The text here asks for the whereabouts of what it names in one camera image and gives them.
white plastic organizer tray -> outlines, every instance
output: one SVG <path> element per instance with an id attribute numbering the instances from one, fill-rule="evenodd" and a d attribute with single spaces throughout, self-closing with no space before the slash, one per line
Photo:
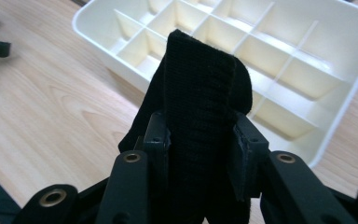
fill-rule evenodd
<path id="1" fill-rule="evenodd" d="M 309 166 L 358 88 L 358 7 L 337 0 L 94 0 L 73 21 L 103 63 L 146 91 L 180 29 L 249 69 L 249 118 Z"/>

wood grain surface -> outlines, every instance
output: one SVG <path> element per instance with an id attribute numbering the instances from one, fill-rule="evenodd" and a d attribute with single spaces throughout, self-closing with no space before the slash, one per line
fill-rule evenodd
<path id="1" fill-rule="evenodd" d="M 78 10 L 70 0 L 0 0 L 0 40 L 12 43 L 0 59 L 0 184 L 20 206 L 49 185 L 83 190 L 109 176 L 144 97 L 75 34 Z M 313 171 L 356 195 L 358 92 Z M 251 223 L 263 223 L 254 204 Z"/>

wooden table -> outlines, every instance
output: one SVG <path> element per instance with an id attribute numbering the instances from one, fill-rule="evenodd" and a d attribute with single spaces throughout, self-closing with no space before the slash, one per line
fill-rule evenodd
<path id="1" fill-rule="evenodd" d="M 0 40 L 12 43 L 0 59 L 0 184 L 20 206 L 49 185 L 81 191 L 109 176 L 144 97 L 75 34 L 77 10 L 70 0 L 0 0 Z M 358 92 L 313 171 L 356 195 Z"/>

